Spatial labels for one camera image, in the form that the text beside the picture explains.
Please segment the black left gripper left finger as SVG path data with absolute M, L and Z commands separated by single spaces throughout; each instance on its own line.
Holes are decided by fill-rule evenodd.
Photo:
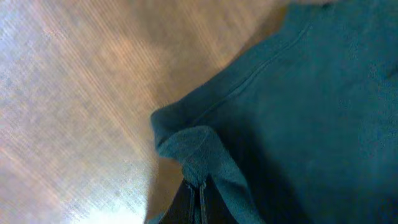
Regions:
M 195 188 L 182 180 L 175 197 L 163 214 L 159 224 L 193 224 L 195 210 Z

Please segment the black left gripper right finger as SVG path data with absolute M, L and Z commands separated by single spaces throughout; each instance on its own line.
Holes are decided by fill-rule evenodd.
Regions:
M 201 224 L 237 224 L 211 176 L 201 184 L 199 194 Z

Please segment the dark green t-shirt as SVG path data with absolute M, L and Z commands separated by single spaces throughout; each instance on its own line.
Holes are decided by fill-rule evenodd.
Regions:
M 151 116 L 237 223 L 397 222 L 397 1 L 290 6 L 278 33 Z

